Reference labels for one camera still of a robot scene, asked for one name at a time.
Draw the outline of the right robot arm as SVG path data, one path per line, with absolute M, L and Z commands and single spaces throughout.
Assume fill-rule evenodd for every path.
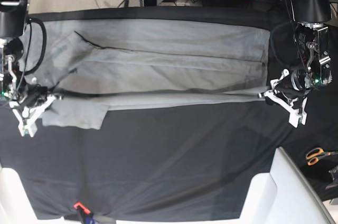
M 33 137 L 37 131 L 36 120 L 55 100 L 63 98 L 47 87 L 25 80 L 25 76 L 34 73 L 42 64 L 47 42 L 43 22 L 29 17 L 29 5 L 30 0 L 1 0 L 1 107 L 9 106 L 23 137 Z M 20 37 L 33 23 L 42 31 L 41 54 L 32 69 L 20 69 L 19 60 L 25 58 L 28 62 L 30 52 Z

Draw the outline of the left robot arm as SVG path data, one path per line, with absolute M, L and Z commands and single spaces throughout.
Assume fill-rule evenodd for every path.
M 330 0 L 284 0 L 293 29 L 298 64 L 287 65 L 267 91 L 259 94 L 267 102 L 282 106 L 289 113 L 288 122 L 305 125 L 308 94 L 332 82 L 329 55 L 328 21 Z

